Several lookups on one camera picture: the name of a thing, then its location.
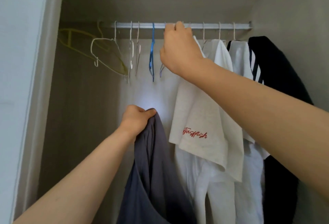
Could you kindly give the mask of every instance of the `closet rod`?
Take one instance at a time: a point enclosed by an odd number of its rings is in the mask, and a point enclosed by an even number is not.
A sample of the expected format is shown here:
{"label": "closet rod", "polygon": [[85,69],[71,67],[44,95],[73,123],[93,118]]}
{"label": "closet rod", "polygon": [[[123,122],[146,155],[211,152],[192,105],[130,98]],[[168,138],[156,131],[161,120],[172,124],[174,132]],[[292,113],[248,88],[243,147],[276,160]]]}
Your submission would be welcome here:
{"label": "closet rod", "polygon": [[[184,23],[185,27],[191,27],[192,29],[214,29],[214,30],[234,30],[234,24],[233,23]],[[102,24],[103,27],[106,28],[114,28],[114,23],[111,24]],[[130,28],[131,23],[130,22],[117,22],[117,28]],[[164,29],[165,23],[154,23],[155,29]],[[133,28],[138,28],[138,22],[133,22]],[[142,29],[152,29],[153,25],[152,23],[139,23],[139,28]],[[235,23],[235,29],[236,30],[248,30],[252,29],[251,22],[247,24],[242,23]]]}

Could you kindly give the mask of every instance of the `closet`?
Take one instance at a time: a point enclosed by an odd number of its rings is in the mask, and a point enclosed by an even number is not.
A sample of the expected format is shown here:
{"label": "closet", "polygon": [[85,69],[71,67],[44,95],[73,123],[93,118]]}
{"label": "closet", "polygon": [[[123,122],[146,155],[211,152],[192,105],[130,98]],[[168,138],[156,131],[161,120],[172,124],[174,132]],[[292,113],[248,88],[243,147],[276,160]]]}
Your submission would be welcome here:
{"label": "closet", "polygon": [[[267,36],[284,52],[314,104],[329,111],[328,5],[329,0],[63,0],[59,28],[78,29],[100,37],[100,22],[104,37],[111,39],[115,21],[250,24],[249,30],[236,29],[235,38]],[[135,44],[137,31],[134,28],[131,32]],[[179,77],[166,68],[160,77],[162,33],[161,29],[155,30],[154,82],[148,66],[152,29],[139,31],[138,70],[135,72],[133,60],[129,81],[102,64],[96,67],[93,60],[57,42],[38,197],[117,128],[129,104],[156,108],[169,137]],[[203,29],[193,33],[202,45]],[[205,40],[218,37],[219,29],[205,30]],[[67,40],[67,32],[59,32],[59,38]],[[233,40],[234,31],[222,29],[220,38]],[[129,68],[130,29],[117,28],[116,39],[122,60]],[[72,33],[71,40],[74,48],[90,56],[89,36]],[[204,43],[203,51],[206,56],[213,55],[211,41]],[[112,58],[104,55],[105,62]],[[116,222],[133,160],[131,146],[94,223]],[[317,193],[300,184],[295,223],[329,223],[328,210],[328,204]]]}

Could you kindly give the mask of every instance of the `embroidered logo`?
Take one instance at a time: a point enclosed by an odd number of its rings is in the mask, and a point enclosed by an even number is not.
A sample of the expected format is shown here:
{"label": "embroidered logo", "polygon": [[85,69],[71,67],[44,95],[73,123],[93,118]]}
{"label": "embroidered logo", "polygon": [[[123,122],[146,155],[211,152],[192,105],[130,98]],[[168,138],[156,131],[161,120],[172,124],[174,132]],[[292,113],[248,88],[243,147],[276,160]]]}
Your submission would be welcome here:
{"label": "embroidered logo", "polygon": [[191,137],[198,136],[199,138],[207,138],[207,132],[205,134],[200,133],[200,131],[192,131],[191,128],[184,128],[183,135],[189,134]]}

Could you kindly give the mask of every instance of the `hand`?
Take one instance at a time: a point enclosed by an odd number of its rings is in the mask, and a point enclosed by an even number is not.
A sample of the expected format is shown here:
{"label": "hand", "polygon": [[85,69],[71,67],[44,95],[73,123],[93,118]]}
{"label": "hand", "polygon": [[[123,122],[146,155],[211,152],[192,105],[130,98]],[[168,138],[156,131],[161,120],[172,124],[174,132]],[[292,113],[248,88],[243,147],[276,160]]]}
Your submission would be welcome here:
{"label": "hand", "polygon": [[119,128],[128,131],[132,139],[135,140],[135,137],[146,127],[148,119],[156,113],[155,109],[145,111],[136,105],[128,105]]}
{"label": "hand", "polygon": [[161,62],[171,72],[184,78],[190,65],[203,59],[191,28],[185,28],[181,21],[176,25],[166,24],[164,39],[163,48],[160,50]]}

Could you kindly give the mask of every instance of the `dark gray shirt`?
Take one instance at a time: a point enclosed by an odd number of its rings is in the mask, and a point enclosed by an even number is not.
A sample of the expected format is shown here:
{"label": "dark gray shirt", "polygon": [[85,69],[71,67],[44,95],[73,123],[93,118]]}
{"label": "dark gray shirt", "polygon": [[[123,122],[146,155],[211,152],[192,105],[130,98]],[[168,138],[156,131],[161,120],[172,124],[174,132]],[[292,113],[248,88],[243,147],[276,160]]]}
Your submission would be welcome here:
{"label": "dark gray shirt", "polygon": [[131,169],[117,224],[196,224],[192,205],[179,182],[158,114],[135,142]]}

